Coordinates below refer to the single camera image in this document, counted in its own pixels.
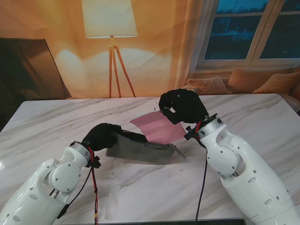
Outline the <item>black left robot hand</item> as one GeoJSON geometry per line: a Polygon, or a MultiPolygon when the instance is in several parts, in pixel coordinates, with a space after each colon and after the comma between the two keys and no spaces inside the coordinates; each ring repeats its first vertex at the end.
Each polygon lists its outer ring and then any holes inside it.
{"type": "Polygon", "coordinates": [[[110,123],[100,123],[93,127],[83,138],[82,144],[93,151],[110,148],[117,142],[116,134],[122,131],[121,126],[110,123]]]}

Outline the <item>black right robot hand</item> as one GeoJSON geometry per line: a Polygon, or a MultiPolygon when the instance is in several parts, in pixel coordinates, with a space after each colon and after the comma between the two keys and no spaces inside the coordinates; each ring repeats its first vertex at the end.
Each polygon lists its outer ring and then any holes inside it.
{"type": "Polygon", "coordinates": [[[209,116],[198,94],[187,89],[176,89],[161,95],[160,111],[172,124],[198,123],[209,116]]]}

